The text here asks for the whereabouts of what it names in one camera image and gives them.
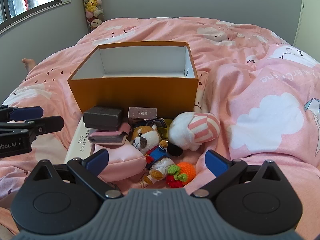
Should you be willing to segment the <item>long white box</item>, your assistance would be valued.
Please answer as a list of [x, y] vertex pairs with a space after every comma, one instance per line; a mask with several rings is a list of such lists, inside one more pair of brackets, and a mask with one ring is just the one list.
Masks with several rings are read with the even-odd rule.
[[94, 146], [92, 146], [88, 139], [90, 130], [90, 128], [85, 127], [84, 119], [81, 117], [67, 151], [64, 160], [65, 164], [73, 158], [86, 159], [92, 154]]

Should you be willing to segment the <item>pink fabric pouch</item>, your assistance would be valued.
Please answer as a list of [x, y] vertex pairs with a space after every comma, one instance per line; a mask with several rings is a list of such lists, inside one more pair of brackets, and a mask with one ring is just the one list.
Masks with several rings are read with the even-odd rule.
[[104, 147], [97, 145], [94, 153], [103, 148], [107, 149], [109, 154], [108, 165], [99, 174], [99, 178], [104, 182], [124, 180], [144, 171], [146, 158], [128, 140], [122, 146]]

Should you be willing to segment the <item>pink wallet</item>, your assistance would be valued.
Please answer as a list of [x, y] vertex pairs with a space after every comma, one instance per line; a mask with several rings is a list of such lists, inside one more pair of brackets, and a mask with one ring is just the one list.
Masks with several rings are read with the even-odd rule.
[[90, 143], [96, 145], [122, 146], [125, 144], [130, 131], [131, 126], [127, 122], [124, 122], [121, 124], [117, 131], [102, 131], [91, 129], [88, 139]]

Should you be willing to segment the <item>crocheted orange fruit toy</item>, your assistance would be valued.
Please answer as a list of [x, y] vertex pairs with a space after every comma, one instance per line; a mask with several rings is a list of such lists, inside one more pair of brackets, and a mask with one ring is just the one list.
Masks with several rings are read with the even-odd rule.
[[182, 188], [196, 177], [194, 165], [188, 162], [181, 162], [170, 165], [165, 182], [170, 188]]

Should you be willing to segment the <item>white pink striped plush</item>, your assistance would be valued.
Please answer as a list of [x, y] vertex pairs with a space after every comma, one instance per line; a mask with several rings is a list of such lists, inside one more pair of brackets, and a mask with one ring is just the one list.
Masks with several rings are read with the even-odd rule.
[[169, 142], [182, 150], [196, 151], [205, 142], [218, 138], [220, 123], [212, 113], [185, 112], [169, 126]]

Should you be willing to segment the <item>black small box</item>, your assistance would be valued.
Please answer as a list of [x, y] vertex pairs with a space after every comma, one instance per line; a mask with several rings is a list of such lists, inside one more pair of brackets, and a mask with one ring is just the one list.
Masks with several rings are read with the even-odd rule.
[[83, 113], [86, 128], [103, 131], [117, 131], [123, 122], [123, 110], [95, 106]]

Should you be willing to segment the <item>brown dog plush toy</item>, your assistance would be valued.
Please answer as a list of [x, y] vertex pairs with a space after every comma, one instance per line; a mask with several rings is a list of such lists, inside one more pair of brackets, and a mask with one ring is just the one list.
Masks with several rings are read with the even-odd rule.
[[143, 176], [146, 185], [166, 178], [168, 169], [174, 165], [173, 157], [179, 157], [183, 150], [162, 139], [155, 124], [152, 126], [138, 126], [134, 129], [131, 145], [139, 150], [146, 159], [147, 174]]

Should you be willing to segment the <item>illustrated card box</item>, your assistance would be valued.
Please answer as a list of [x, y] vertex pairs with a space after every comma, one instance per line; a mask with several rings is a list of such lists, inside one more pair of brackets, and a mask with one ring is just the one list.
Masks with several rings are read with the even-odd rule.
[[128, 118], [155, 119], [157, 118], [157, 109], [148, 107], [129, 107]]

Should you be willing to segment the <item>yellow tape measure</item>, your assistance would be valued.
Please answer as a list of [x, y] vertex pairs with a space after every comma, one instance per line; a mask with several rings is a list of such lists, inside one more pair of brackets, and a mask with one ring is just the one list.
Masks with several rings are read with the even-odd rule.
[[169, 127], [172, 123], [172, 119], [146, 119], [146, 124], [148, 126], [157, 126], [157, 130], [163, 139], [168, 139]]

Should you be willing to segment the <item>person's bare foot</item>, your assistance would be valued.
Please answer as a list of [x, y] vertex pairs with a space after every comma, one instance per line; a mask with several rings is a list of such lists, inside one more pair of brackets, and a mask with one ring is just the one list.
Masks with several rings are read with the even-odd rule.
[[24, 66], [28, 72], [30, 72], [36, 66], [36, 62], [33, 59], [23, 58], [22, 63], [24, 64]]

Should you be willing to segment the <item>pink patterned duvet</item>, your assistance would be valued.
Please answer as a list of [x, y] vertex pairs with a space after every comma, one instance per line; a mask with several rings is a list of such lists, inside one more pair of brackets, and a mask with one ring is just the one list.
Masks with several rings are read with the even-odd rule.
[[319, 63], [274, 32], [255, 25], [196, 17], [109, 20], [40, 62], [5, 104], [41, 106], [64, 118], [63, 130], [37, 138], [33, 150], [1, 160], [1, 224], [18, 232], [9, 211], [28, 174], [41, 159], [62, 163], [81, 118], [68, 78], [99, 44], [184, 41], [190, 46], [199, 86], [195, 108], [220, 121], [217, 140], [186, 152], [197, 176], [185, 189], [209, 182], [204, 154], [260, 164], [273, 159], [303, 204], [297, 232], [319, 235]]

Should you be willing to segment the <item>orange cardboard box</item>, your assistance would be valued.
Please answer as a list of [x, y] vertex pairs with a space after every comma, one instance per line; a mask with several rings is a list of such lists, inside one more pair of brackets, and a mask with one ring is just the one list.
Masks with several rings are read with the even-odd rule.
[[94, 106], [157, 109], [175, 118], [195, 106], [199, 78], [190, 46], [182, 41], [97, 45], [70, 75], [80, 111]]

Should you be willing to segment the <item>hanging plush toy column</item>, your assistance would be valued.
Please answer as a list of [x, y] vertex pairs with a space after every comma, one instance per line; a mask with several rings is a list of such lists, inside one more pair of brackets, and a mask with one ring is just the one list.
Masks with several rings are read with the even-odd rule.
[[87, 25], [93, 31], [104, 21], [102, 0], [83, 0]]

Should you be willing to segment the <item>white door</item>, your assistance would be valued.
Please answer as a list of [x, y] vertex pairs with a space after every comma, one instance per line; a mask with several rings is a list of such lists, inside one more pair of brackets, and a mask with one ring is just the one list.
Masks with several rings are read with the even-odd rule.
[[319, 61], [319, 0], [302, 0], [293, 45]]

